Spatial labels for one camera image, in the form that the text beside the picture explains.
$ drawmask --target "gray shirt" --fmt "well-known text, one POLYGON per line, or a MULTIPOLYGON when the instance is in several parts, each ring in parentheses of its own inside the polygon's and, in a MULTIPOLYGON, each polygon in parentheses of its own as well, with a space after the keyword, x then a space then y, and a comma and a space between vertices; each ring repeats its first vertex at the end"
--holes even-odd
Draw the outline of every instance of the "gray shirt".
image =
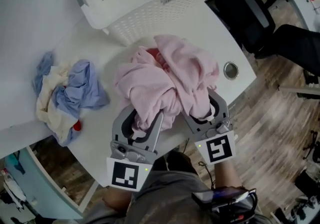
MULTIPOLYGON (((120 215, 98 202, 81 224, 220 224, 219 217, 201 210, 192 199, 192 192, 206 190, 200 178, 189 172, 152 171, 140 192, 133 194, 127 215, 120 215)), ((249 199, 236 205, 236 211, 248 211, 249 199)), ((265 216, 256 212, 250 220, 254 224, 271 224, 265 216)))

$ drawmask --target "person's arm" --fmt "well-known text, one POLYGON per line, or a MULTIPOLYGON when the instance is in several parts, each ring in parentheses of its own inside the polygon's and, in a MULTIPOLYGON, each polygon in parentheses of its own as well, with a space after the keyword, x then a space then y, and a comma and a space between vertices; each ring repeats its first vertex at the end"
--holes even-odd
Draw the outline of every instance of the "person's arm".
POLYGON ((131 195, 131 191, 110 187, 106 190, 103 199, 86 214, 81 224, 114 224, 125 217, 131 195))
POLYGON ((216 188, 223 186, 242 186, 242 182, 236 173, 235 167, 231 160, 215 164, 214 170, 216 188))

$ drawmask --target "desk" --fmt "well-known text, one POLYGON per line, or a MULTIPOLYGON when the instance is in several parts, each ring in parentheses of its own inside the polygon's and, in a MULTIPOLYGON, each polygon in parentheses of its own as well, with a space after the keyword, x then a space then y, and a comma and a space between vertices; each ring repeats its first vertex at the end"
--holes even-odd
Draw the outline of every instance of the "desk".
POLYGON ((307 2, 307 0, 290 0, 290 3, 300 17, 305 29, 320 32, 320 15, 314 10, 311 2, 307 2))
MULTIPOLYGON (((185 16, 165 26, 154 34, 169 33, 187 38, 193 44, 212 52, 217 59, 221 75, 217 91, 230 104, 256 78, 249 62, 241 49, 217 16, 205 3, 194 7, 185 16), (238 77, 230 81, 224 77, 222 68, 228 61, 238 65, 238 77)), ((138 43, 147 47, 154 44, 150 39, 138 43)), ((82 20, 55 49, 57 62, 66 56, 87 58, 95 64, 103 87, 110 96, 110 104, 98 111, 83 111, 81 120, 82 133, 69 145, 77 160, 102 186, 106 186, 106 158, 111 155, 110 141, 113 120, 119 113, 118 96, 113 89, 114 73, 118 65, 128 62, 132 47, 120 46, 98 30, 92 29, 87 21, 82 20)), ((156 150, 164 155, 187 139, 187 128, 179 116, 173 128, 160 134, 156 150)))

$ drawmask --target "person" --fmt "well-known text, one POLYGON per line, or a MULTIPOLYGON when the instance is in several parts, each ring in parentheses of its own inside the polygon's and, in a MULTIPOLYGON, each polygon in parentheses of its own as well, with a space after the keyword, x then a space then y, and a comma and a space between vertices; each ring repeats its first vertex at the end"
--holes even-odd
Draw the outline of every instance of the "person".
MULTIPOLYGON (((92 207, 81 224, 223 223, 218 216, 202 210, 192 199, 192 192, 208 187, 198 177, 190 158, 181 152, 171 151, 166 161, 161 157, 154 162, 139 192, 110 187, 103 200, 92 207)), ((215 164, 214 170, 216 188, 242 186, 231 160, 215 164)), ((243 212, 250 210, 252 204, 247 198, 234 207, 236 211, 243 212)), ((271 222, 256 211, 249 223, 271 222)))

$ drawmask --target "teal object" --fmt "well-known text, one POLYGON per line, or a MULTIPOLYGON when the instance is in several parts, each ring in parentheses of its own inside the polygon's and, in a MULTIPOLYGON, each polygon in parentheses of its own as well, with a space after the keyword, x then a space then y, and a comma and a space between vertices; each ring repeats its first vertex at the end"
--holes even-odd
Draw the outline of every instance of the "teal object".
POLYGON ((10 155, 4 161, 6 169, 26 195, 28 203, 42 217, 56 219, 82 218, 82 213, 78 208, 64 198, 48 181, 26 148, 20 150, 19 157, 19 162, 25 170, 24 175, 15 168, 10 155))

